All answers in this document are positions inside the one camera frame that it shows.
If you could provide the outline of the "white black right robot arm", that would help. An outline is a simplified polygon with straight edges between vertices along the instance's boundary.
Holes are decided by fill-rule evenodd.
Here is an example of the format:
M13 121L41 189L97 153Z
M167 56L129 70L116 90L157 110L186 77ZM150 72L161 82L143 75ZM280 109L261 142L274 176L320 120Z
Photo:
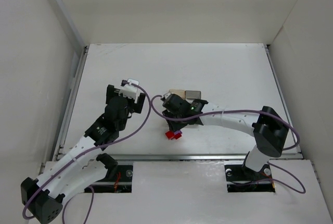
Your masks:
M276 111L264 106L259 115L249 113L227 114L208 101L195 99L192 102L169 93L162 99L169 130L173 133L189 125L218 126L243 132L255 139L254 148L243 162L243 170L260 172L270 158L281 157L289 127L279 121Z

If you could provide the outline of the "red lego brick assembly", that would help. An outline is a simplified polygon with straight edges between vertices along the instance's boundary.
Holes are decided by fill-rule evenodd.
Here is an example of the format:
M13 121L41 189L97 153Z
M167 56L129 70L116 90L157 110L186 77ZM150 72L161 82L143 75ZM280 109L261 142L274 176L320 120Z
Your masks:
M165 133L165 136L167 137L168 140L177 140L182 137L182 134L174 135L173 131L168 131Z

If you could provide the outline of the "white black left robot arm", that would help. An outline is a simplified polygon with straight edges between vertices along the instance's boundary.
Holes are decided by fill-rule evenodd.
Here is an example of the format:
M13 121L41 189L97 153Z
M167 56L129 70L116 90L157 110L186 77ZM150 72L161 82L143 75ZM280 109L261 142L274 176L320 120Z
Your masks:
M106 148L130 139L144 126L120 138L133 114L140 114L149 95L138 81L123 80L121 88L107 87L106 107L95 122L84 132L77 144L35 179L27 177L20 186L25 220L51 223L64 214L68 203L77 194L103 178L115 175L118 162Z

